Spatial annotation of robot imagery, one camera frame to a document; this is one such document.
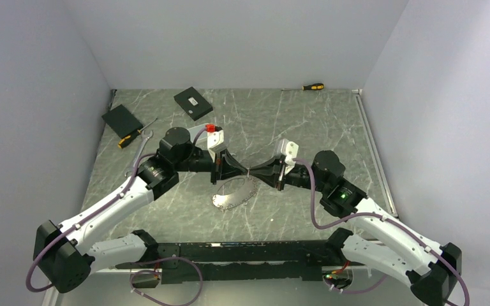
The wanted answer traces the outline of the metal oval key organizer plate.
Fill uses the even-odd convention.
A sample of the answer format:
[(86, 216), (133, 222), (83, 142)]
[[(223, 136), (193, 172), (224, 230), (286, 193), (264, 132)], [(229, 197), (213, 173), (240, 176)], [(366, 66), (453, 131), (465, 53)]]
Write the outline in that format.
[(212, 204), (221, 211), (245, 204), (258, 191), (253, 177), (240, 176), (218, 182), (212, 196)]

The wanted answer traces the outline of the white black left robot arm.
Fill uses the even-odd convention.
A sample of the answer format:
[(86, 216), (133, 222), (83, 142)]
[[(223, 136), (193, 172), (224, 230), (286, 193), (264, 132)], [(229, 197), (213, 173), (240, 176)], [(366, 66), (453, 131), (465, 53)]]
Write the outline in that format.
[(116, 240), (102, 236), (136, 210), (156, 201), (179, 182), (180, 172), (207, 172), (212, 183), (245, 175), (247, 169), (229, 153), (219, 126), (207, 134), (202, 150), (183, 127), (169, 129), (152, 154), (137, 156), (125, 181), (87, 210), (59, 224), (47, 220), (36, 230), (33, 263), (26, 277), (31, 292), (56, 288), (67, 293), (93, 272), (115, 264), (136, 262), (143, 268), (158, 258), (158, 244), (144, 230)]

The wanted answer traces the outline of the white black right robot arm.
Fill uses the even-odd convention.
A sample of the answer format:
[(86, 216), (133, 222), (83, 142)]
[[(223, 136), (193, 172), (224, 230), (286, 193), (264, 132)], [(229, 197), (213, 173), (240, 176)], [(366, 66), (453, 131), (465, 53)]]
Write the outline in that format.
[(460, 285), (463, 303), (469, 305), (461, 249), (412, 230), (345, 179), (344, 172), (345, 166), (331, 150), (318, 152), (310, 163), (286, 153), (247, 171), (278, 190), (287, 184), (310, 190), (313, 226), (336, 229), (326, 241), (331, 263), (351, 261), (378, 270), (408, 286), (426, 305), (452, 305), (450, 295)]

